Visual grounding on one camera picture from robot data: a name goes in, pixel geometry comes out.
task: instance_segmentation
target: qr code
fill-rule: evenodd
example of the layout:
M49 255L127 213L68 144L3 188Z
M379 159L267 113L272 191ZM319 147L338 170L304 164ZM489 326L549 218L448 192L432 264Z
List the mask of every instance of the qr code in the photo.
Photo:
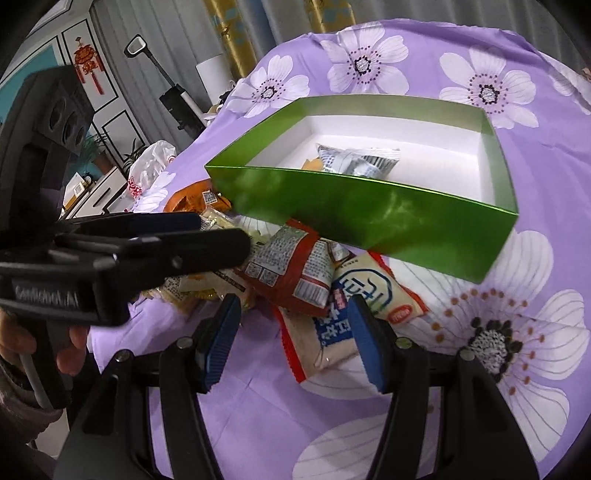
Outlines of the qr code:
M273 287L273 286L275 286L275 282L277 282L278 278L279 278L279 275L277 275L275 272L272 272L271 270L263 269L262 274L259 277L259 280L261 280L265 285L269 285L270 287Z
M246 270L244 271L244 273L246 275L248 275L249 277L258 278L258 276L261 274L261 270L262 270L262 267L260 265L257 265L256 263L248 262L248 266L246 267Z
M203 192L202 195L203 195L203 201L205 202L205 205L212 205L213 203L217 202L216 194L213 193L211 190Z

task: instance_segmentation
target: orange snack bag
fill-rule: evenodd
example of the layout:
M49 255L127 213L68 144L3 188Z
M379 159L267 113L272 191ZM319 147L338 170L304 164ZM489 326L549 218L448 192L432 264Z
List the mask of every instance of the orange snack bag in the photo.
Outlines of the orange snack bag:
M169 198L164 207L164 212L202 213L208 206L219 212L227 212L232 208L228 199L216 195L210 179L195 182L179 190Z

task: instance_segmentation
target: plastic bag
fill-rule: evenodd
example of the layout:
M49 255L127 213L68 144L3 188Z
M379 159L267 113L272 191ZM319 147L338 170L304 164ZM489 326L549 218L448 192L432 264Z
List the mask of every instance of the plastic bag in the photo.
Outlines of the plastic bag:
M304 170L320 167L329 173L342 173L355 177L385 180L400 160L400 150L386 148L340 148L316 145L318 159L304 163Z
M156 178L177 156L177 149L164 140L153 143L139 156L129 169L127 188L134 199L148 190Z

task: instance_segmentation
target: teal wall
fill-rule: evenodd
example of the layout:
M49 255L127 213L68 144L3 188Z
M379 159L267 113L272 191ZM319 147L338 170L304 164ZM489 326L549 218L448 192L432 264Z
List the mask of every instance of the teal wall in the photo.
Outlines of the teal wall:
M18 89L21 87L27 75L38 72L39 70L57 67L56 56L53 48L49 45L43 51L29 59L18 72L16 72L9 81L0 87L0 122L4 123L10 107L17 96Z

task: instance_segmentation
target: barcode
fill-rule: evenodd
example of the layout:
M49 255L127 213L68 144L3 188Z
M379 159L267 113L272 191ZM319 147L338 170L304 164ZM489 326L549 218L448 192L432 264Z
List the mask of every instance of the barcode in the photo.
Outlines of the barcode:
M270 287L274 287L278 278L279 278L279 275L277 275L275 272L272 272L271 270L267 270L267 269L263 268L261 276L259 277L259 280L261 280L265 285L268 285Z
M329 291L325 287L301 278L294 290L294 297L323 309L328 302Z
M249 262L244 273L252 278L258 278L261 274L262 267L256 263Z
M216 194L213 193L211 190L203 192L202 195L203 195L203 201L205 202L205 205L211 205L211 204L217 202Z

